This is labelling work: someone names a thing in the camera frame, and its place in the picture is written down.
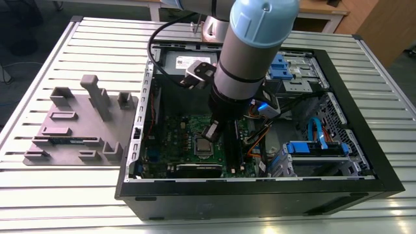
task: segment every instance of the rectangular slot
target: rectangular slot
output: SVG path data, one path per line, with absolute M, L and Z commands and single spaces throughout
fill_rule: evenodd
M 78 116 L 73 111 L 55 111 L 50 113 L 49 118 L 53 120 L 75 120 Z
M 70 136 L 71 130 L 70 128 L 43 127 L 39 133 L 45 136 Z

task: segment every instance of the blue connector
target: blue connector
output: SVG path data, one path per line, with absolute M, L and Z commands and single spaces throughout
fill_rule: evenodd
M 287 62 L 279 54 L 275 55 L 270 65 L 270 79 L 293 79 L 293 74 L 287 70 Z

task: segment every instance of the aluminum extrusion table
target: aluminum extrusion table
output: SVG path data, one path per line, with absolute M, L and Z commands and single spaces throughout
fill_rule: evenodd
M 51 233 L 416 233 L 416 110 L 365 43 L 350 35 L 291 32 L 286 47 L 326 50 L 405 192 L 370 200 L 330 216 L 142 222 L 113 199 L 118 167 L 22 164 L 55 86 L 85 93 L 83 74 L 95 74 L 111 95 L 138 95 L 146 43 L 162 23 L 78 18 L 71 21 L 0 133 L 0 232 Z M 199 41 L 187 24 L 159 39 Z

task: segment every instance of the metal bracket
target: metal bracket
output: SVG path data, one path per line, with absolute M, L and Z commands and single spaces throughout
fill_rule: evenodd
M 306 80 L 297 78 L 282 81 L 287 93 L 311 93 L 311 88 Z
M 181 80 L 181 85 L 187 89 L 197 87 L 203 89 L 209 83 L 213 83 L 215 67 L 206 62 L 194 61 L 186 69 L 186 76 Z

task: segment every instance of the black cable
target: black cable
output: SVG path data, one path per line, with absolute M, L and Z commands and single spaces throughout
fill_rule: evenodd
M 149 59 L 154 65 L 154 67 L 157 68 L 157 70 L 159 70 L 161 74 L 178 86 L 178 87 L 182 87 L 183 86 L 175 82 L 175 80 L 170 77 L 170 75 L 163 71 L 163 69 L 159 67 L 159 65 L 157 64 L 157 62 L 154 61 L 154 58 L 153 58 L 153 54 L 151 54 L 151 44 L 153 44 L 153 40 L 154 40 L 154 37 L 157 36 L 157 34 L 161 32 L 162 29 L 165 29 L 166 27 L 169 27 L 171 24 L 182 21 L 183 19 L 194 16 L 197 13 L 191 13 L 170 22 L 167 22 L 166 24 L 161 25 L 155 31 L 153 32 L 153 34 L 150 35 L 150 38 L 149 38 L 149 43 L 147 43 L 147 56 L 149 56 Z
M 257 130 L 257 132 L 254 134 L 251 134 L 251 136 L 246 139 L 246 142 L 249 142 L 251 139 L 254 139 L 254 137 L 261 136 L 261 134 L 263 133 L 263 131 L 266 131 L 266 129 L 269 128 L 269 126 L 273 124 L 273 122 L 279 118 L 279 116 L 287 112 L 289 110 L 291 110 L 291 108 L 303 100 L 309 99 L 309 98 L 314 98 L 314 97 L 319 97 L 325 94 L 325 91 L 317 91 L 314 93 L 310 94 L 301 94 L 299 96 L 297 96 L 295 98 L 293 98 L 287 103 L 285 103 L 283 105 L 281 105 L 279 107 L 279 114 L 277 116 L 274 116 L 273 118 L 267 119 L 265 122 L 262 122 L 261 125 L 261 129 Z

